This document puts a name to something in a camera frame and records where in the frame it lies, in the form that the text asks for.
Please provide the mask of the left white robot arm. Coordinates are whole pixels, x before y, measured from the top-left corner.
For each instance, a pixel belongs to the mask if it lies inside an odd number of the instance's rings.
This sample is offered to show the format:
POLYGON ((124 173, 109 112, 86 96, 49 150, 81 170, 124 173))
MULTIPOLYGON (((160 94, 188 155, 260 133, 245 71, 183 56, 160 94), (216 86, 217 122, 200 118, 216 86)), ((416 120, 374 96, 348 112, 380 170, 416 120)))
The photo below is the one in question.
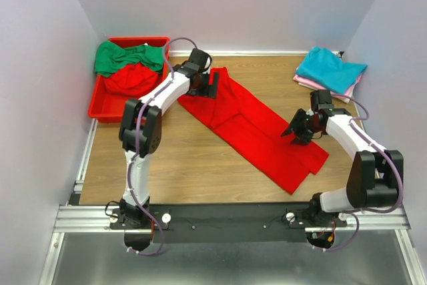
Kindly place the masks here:
POLYGON ((140 227, 149 221, 149 167, 161 142, 163 114, 183 95, 216 98, 219 73, 210 73, 211 63, 211 55, 194 48, 151 92, 125 103, 119 129, 127 162, 126 186, 119 202, 122 222, 140 227))

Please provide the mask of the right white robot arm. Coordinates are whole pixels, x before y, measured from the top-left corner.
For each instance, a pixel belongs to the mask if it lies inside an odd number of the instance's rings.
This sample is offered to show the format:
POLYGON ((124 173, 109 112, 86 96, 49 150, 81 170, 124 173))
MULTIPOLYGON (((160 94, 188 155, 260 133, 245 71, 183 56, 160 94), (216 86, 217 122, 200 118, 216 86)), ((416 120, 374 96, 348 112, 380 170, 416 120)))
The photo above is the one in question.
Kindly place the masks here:
POLYGON ((299 109, 283 132, 294 145, 308 146, 317 133, 334 138, 352 159, 346 187, 312 196, 296 218, 322 224, 339 214, 362 210, 388 214, 403 200, 404 157, 372 139, 357 125, 357 117, 335 107, 327 89, 310 93, 310 111, 299 109))

